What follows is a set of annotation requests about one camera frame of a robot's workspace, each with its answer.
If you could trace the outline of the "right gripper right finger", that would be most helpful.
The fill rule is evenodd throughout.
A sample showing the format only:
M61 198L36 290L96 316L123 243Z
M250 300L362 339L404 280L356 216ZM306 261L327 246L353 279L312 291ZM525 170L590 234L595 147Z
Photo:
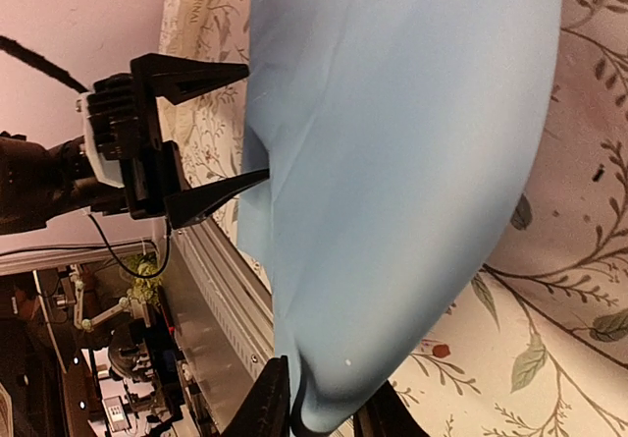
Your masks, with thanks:
M429 437L385 382L353 416L355 437Z

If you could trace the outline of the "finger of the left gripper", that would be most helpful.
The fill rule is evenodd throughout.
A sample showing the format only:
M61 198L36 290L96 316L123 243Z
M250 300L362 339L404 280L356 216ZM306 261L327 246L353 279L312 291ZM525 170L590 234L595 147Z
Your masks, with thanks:
M249 76L246 64L147 55L150 84L158 97L179 105Z
M269 177L269 169L256 170L168 195L164 203L169 224L199 224L232 198L267 181Z

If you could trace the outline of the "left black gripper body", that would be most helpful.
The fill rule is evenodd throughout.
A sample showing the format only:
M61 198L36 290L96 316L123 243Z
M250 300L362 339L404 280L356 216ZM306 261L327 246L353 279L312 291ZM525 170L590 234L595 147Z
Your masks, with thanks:
M94 83L87 97L97 149L120 163L125 210L133 219L164 216L165 197L180 190L179 150L162 138L147 55L131 60L128 72Z

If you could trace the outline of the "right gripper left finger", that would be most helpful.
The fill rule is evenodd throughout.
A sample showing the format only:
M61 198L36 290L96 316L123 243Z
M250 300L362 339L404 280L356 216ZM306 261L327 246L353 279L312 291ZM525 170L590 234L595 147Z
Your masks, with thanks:
M289 436L288 358L271 358L223 432L223 437Z

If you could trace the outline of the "blue wrapping paper sheet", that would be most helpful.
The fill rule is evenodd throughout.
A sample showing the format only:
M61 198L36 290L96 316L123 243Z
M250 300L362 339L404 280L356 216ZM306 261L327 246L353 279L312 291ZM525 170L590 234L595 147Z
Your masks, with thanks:
M270 281L295 436L388 380L495 249L535 160L561 0L251 0L238 248Z

